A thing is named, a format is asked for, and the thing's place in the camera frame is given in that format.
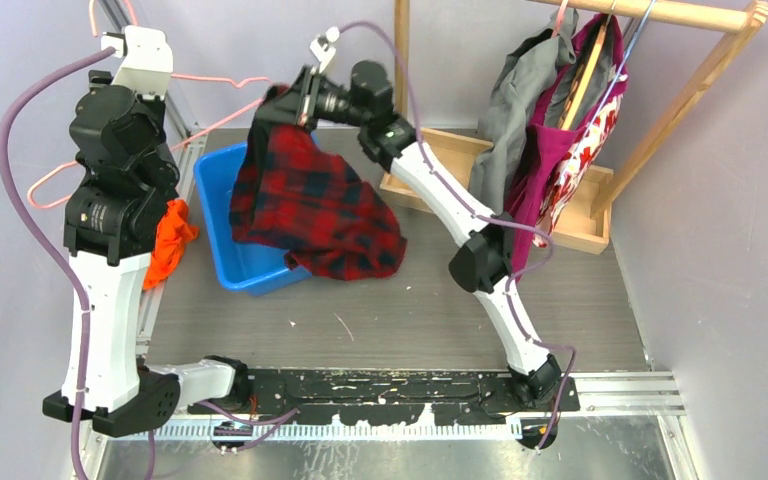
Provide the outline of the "red plaid skirt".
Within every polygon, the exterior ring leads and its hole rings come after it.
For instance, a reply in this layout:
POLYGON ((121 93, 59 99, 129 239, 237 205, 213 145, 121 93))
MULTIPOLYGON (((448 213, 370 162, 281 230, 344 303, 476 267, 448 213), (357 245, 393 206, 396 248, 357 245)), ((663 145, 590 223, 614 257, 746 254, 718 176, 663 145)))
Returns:
POLYGON ((398 272, 407 240, 390 207, 302 127, 254 119, 229 202, 236 243, 284 250, 284 264, 341 281, 398 272))

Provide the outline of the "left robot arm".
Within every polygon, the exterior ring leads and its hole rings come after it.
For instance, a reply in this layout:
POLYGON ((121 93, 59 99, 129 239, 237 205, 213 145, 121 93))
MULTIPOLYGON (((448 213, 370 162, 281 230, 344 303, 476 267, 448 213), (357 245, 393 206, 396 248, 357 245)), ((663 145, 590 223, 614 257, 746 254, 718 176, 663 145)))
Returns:
POLYGON ((211 355, 151 367, 136 350, 157 226, 180 178, 166 142, 164 102, 93 70, 75 113, 69 134, 85 174, 65 207, 64 244, 81 286, 67 375, 44 399, 44 414, 88 420, 119 438, 158 429, 202 401, 242 411, 252 397, 243 362, 211 355))

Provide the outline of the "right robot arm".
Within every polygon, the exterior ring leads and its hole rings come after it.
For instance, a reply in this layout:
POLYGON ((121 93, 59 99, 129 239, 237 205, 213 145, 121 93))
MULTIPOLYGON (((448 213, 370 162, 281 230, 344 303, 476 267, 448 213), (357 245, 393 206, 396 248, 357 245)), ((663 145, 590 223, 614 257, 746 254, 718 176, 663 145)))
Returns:
POLYGON ((458 250, 449 273, 491 320, 518 403, 537 411, 562 398, 569 374, 554 347, 540 340, 515 285, 517 223, 469 194, 436 158, 416 123, 396 110, 393 85, 380 63, 356 63, 346 86, 331 81, 320 67, 305 66, 292 84, 268 91, 254 119, 272 135, 278 127, 310 132, 320 120, 358 128, 367 158, 417 193, 452 236, 458 250))

